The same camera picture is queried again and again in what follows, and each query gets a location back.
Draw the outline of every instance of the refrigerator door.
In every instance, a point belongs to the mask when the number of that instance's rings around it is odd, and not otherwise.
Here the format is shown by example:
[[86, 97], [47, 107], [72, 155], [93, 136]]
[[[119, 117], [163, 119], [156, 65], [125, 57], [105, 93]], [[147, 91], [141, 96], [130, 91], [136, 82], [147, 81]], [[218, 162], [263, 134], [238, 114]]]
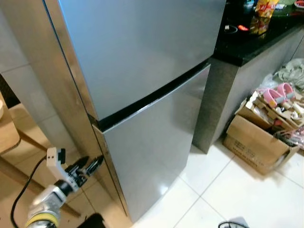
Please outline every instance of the refrigerator door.
[[101, 120], [210, 57], [226, 1], [58, 2]]
[[209, 66], [104, 132], [132, 221], [186, 165]]

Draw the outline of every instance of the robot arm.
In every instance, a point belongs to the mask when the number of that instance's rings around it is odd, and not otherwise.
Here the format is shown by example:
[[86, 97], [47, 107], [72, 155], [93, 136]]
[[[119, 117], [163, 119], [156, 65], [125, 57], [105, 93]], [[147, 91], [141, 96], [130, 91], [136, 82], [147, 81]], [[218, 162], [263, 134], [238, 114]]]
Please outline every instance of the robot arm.
[[47, 167], [58, 181], [46, 188], [33, 200], [28, 213], [27, 228], [58, 227], [60, 208], [66, 202], [67, 196], [78, 191], [104, 159], [103, 156], [99, 156], [87, 168], [83, 168], [88, 158], [83, 157], [64, 170], [61, 164], [65, 163], [65, 150], [55, 147], [47, 150]]

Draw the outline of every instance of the white tile floor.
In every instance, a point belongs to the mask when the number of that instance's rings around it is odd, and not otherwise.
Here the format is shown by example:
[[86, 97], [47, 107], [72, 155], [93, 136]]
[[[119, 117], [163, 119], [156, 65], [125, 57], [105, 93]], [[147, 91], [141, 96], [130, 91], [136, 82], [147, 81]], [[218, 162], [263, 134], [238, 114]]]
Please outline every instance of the white tile floor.
[[[24, 128], [22, 130], [37, 141], [46, 140], [29, 121], [26, 112], [11, 112], [18, 127]], [[28, 172], [39, 156], [43, 155], [23, 143], [4, 158]], [[10, 228], [10, 207], [22, 186], [1, 174], [0, 181], [0, 227]], [[75, 228], [86, 216], [98, 212], [109, 228], [217, 228], [221, 221], [235, 217], [244, 217], [250, 228], [303, 228], [303, 187], [303, 155], [295, 154], [280, 170], [263, 177], [219, 140], [208, 154], [192, 146], [184, 171], [163, 198], [135, 224], [122, 213], [99, 182], [92, 179], [69, 201], [82, 217], [73, 218], [63, 212], [60, 227]], [[25, 211], [33, 197], [26, 192], [17, 206], [16, 220], [20, 226], [25, 222]]]

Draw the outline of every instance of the black cord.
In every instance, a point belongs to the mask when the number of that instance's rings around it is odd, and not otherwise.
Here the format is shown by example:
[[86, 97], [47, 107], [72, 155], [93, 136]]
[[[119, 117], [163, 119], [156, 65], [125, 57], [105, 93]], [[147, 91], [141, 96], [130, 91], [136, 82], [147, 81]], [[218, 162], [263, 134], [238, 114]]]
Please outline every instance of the black cord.
[[43, 160], [45, 160], [47, 157], [44, 156], [40, 161], [38, 161], [38, 163], [36, 164], [36, 166], [34, 167], [32, 173], [30, 174], [29, 178], [28, 178], [28, 181], [25, 183], [23, 189], [21, 190], [21, 192], [19, 193], [19, 195], [17, 196], [17, 198], [15, 199], [14, 203], [13, 203], [13, 206], [11, 208], [11, 211], [10, 211], [10, 221], [12, 222], [13, 226], [15, 228], [18, 228], [16, 222], [15, 222], [15, 219], [14, 219], [14, 211], [15, 211], [15, 208], [16, 208], [16, 204], [18, 203], [18, 200], [21, 198], [22, 194], [24, 193], [25, 189], [28, 187], [29, 183], [30, 183], [30, 180], [33, 178], [34, 176], [34, 173], [36, 171], [36, 169], [38, 168], [38, 166], [43, 162]]
[[237, 228], [249, 228], [249, 227], [244, 226], [243, 224], [240, 224], [240, 223], [234, 222], [234, 221], [221, 222], [218, 225], [218, 228], [225, 228], [225, 227], [222, 227], [223, 225], [229, 225], [229, 227], [231, 227], [230, 225], [237, 225], [238, 226]]

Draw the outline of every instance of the wooden table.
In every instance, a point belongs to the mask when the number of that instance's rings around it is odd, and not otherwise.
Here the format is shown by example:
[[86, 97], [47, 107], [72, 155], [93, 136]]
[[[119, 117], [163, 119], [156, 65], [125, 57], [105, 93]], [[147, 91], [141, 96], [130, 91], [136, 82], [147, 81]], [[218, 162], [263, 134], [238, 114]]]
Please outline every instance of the wooden table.
[[[25, 173], [17, 169], [15, 166], [7, 162], [1, 157], [1, 155], [18, 146], [21, 140], [24, 140], [34, 145], [35, 147], [42, 149], [45, 152], [47, 151], [47, 148], [16, 128], [10, 116], [9, 109], [6, 106], [1, 93], [0, 99], [3, 102], [4, 108], [3, 117], [0, 119], [0, 172], [13, 179], [14, 181], [18, 182], [19, 184], [24, 185], [29, 178], [28, 175], [26, 175]], [[30, 184], [28, 185], [28, 189], [35, 194], [39, 194], [45, 188], [32, 179]], [[67, 204], [64, 204], [61, 208], [62, 210], [74, 217], [80, 217], [80, 213], [75, 211]]]

